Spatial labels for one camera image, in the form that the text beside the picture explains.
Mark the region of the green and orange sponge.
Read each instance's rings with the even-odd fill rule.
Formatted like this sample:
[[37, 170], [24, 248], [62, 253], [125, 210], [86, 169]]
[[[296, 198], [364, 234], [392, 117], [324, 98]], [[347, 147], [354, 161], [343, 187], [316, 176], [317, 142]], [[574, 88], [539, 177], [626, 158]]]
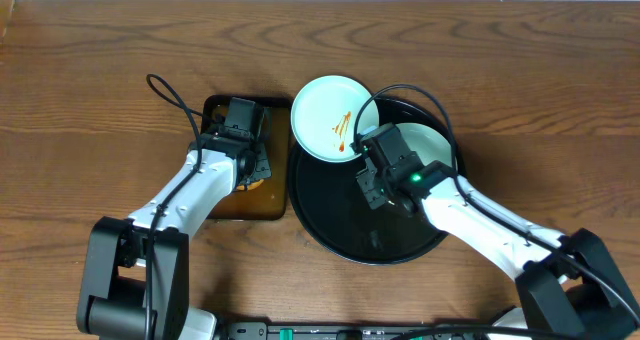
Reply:
[[248, 184], [240, 184], [236, 187], [236, 191], [251, 191], [259, 187], [264, 182], [264, 179], [260, 179], [255, 182], [251, 182]]

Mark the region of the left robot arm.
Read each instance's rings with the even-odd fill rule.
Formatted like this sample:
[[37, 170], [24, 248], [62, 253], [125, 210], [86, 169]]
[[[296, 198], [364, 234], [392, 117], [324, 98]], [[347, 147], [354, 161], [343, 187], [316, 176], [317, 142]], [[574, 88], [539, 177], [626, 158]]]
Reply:
[[204, 134], [192, 142], [151, 201], [92, 228], [78, 329], [100, 339], [213, 338], [216, 317], [189, 304], [190, 242], [223, 198], [270, 175], [261, 140]]

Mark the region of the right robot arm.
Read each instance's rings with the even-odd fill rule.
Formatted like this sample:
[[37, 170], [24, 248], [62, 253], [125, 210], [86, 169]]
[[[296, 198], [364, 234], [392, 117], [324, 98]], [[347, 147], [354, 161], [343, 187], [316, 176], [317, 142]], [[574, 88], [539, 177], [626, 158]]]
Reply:
[[639, 304], [601, 238], [537, 225], [483, 194], [451, 167], [368, 161], [356, 175], [368, 204], [420, 212], [475, 249], [515, 283], [518, 307], [491, 325], [440, 327], [431, 336], [489, 339], [624, 339], [639, 328]]

